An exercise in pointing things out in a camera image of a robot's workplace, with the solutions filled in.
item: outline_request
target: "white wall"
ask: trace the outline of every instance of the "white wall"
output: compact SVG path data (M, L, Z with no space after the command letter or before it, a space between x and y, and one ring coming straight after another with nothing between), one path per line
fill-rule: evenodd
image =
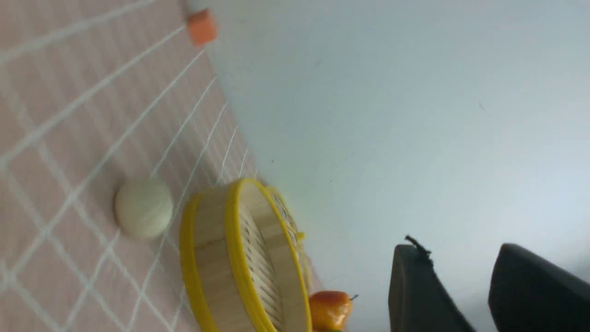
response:
M352 331L388 330L407 233L481 331L503 242L588 260L590 3L489 2L212 3L214 66L321 279L360 294Z

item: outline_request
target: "black frayed string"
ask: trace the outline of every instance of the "black frayed string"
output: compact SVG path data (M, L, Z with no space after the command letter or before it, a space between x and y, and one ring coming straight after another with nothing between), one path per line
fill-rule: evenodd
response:
M416 241L416 239L414 239L410 235L406 235L405 239L407 241L410 241L416 247L416 249L418 249L418 253L420 254L421 258L427 261L428 264L430 264L430 266L434 266L432 259L430 259L430 254L432 253L430 250L426 250L426 248L424 248L420 243L418 243L418 241Z

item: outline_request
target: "white grid line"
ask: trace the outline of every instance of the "white grid line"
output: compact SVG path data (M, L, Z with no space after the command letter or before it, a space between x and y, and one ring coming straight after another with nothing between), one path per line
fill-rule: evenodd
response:
M240 173L238 174L238 178L242 177L242 170L244 169L244 161L246 160L247 154L248 154L248 148L246 148L246 152L244 152L244 157L242 158L242 166L240 166Z
M221 171L219 172L219 177L217 178L217 181L215 182L215 185L218 185L219 184L219 181L223 177L223 170L224 170L224 167L225 167L225 160L227 159L227 155L230 153L231 142L233 142L235 133L238 131L238 128L239 127L240 126L236 126L235 129L234 129L234 133L231 135L230 143L227 145L227 150L225 151L225 156L223 157L223 161L221 162Z
M76 98L73 102L71 102L64 110L62 110L61 112L52 116L51 119L49 119L48 121L46 121L45 123L40 125L34 131L30 132L24 139L20 140L8 152L4 153L4 155L2 155L0 157L0 167L3 167L7 163L9 163L10 160L12 160L17 155L19 155L25 148L27 148L29 145L31 145L36 140L40 139L47 131L49 131L51 128L56 126L56 124L60 123L63 119L65 119L65 117L68 116L74 110L76 110L76 108L78 108L78 106L82 105L82 103L84 101L86 101L86 99L92 97L92 95L94 95L96 92L98 92L101 88L103 88L103 87L107 86L109 83L111 83L115 77L117 77L118 75L123 73L129 67L131 67L132 65L137 63L139 60L141 60L144 56L148 55L152 50L158 48L160 45L162 45L163 43L168 41L170 38L172 38L174 35L176 35L180 31L182 31L183 29L184 29L184 26L176 29L173 33L164 37L164 39L158 41L156 44L154 44L153 46L151 46L150 48L148 48L147 50L145 50L144 52L142 52L141 54L139 54L135 58L131 59L131 61L129 61L128 63L119 67L114 73L108 75L103 80L98 82L96 85L94 85L93 87L91 87L90 89L88 89L84 93L82 93L78 98Z
M10 48L9 50L2 51L2 52L0 52L0 65L5 64L6 62L14 60L18 57L21 57L26 53L35 51L39 48L43 48L51 43L65 39L68 36L75 34L79 31L87 30L88 28L93 27L97 24L100 24L102 22L106 22L106 21L110 20L111 18L117 17L119 15L123 15L126 12L132 11L136 8L140 8L145 5L151 4L154 1L156 1L156 0L137 1L133 4L123 6L121 8L115 9L111 12L106 13L106 14L91 18L87 21L80 21L80 22L74 23L70 26L67 26L65 28L52 31L51 33L49 33L47 35L44 35L44 36L37 38L35 40L25 42L23 44L20 44L19 46Z
M201 54L203 54L203 51L199 52L199 54L196 57L198 58L199 56L201 56ZM160 169L160 166L162 165L162 163L164 162L164 160L168 156L168 152L170 152L170 149L174 146L174 143L176 143L176 139L178 138L178 136L180 136L182 130L184 129L184 126L191 119L192 115L195 113L196 109L199 107L199 104L201 104L201 101L203 100L203 98L205 97L205 95L209 91L209 88L211 87L213 82L215 82L216 79L217 79L217 76L213 77L211 82L209 82L209 85L205 88L205 91L201 95L201 98L199 98L199 101L197 101L197 103L195 104L195 107L192 109L191 114L189 114L189 116L184 120L184 122L181 124L181 127L178 129L176 135L172 138L172 142L170 142L170 144L168 145L166 150L164 150L164 153L162 154L162 158L156 164L156 167L154 167L154 169L152 171L152 174L151 174L152 177L154 177L154 175L156 175L156 173L158 173L158 169Z

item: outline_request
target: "fake fruit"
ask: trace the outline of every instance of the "fake fruit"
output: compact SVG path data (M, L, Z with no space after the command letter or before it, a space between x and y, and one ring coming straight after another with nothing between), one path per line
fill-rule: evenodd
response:
M320 291L309 297L312 324L317 331L340 331L352 311L352 300L345 292Z

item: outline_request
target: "round bun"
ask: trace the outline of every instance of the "round bun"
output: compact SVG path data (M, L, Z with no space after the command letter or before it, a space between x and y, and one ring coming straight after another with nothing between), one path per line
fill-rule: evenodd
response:
M170 189L161 180L132 179L119 189L114 209L127 234L149 240L168 227L174 203Z

